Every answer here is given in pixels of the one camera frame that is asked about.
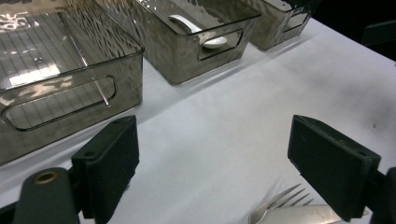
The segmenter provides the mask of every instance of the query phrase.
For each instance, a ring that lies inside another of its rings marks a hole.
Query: clear tray
[[[260,13],[239,0],[96,0],[145,46],[145,57],[171,83],[179,84],[242,57]],[[192,32],[170,15],[202,31]],[[218,37],[227,43],[204,47]]]
[[[262,16],[250,42],[261,50],[271,49],[301,34],[321,0],[241,0]]]
[[[0,165],[142,101],[144,49],[99,6],[23,2],[0,4]]]

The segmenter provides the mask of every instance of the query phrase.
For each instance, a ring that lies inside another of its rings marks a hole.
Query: spoon
[[[194,23],[190,22],[189,20],[187,20],[186,18],[184,18],[180,15],[170,15],[169,19],[180,21],[185,26],[187,26],[191,30],[192,33],[197,33],[197,32],[202,31],[202,29],[200,29]],[[217,48],[220,48],[221,46],[223,46],[225,43],[227,43],[227,38],[221,36],[221,37],[206,41],[204,43],[204,47],[207,49],[217,49]]]

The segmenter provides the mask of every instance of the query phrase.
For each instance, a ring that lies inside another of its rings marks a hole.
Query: white table
[[[315,20],[290,43],[248,45],[242,59],[180,86],[144,61],[143,85],[143,104],[113,118],[136,114],[141,162],[111,223],[245,224],[260,202],[297,183],[324,203],[287,158],[295,114],[381,155],[381,172],[396,166],[395,62]],[[0,167],[0,206],[18,199],[28,175],[69,168],[108,122]]]

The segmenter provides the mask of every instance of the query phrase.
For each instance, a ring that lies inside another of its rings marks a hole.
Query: spoon handle
[[[170,15],[169,19],[174,19],[177,21],[182,22],[184,25],[186,25],[187,27],[189,27],[189,29],[191,30],[192,33],[196,33],[196,32],[200,32],[202,31],[198,26],[196,26],[194,23],[190,22],[189,20],[187,20],[186,18],[180,16],[180,15]]]

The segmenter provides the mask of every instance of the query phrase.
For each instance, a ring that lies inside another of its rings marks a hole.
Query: dark background
[[[366,26],[396,20],[396,0],[323,0],[313,18],[361,43]],[[368,48],[396,61],[396,40]]]

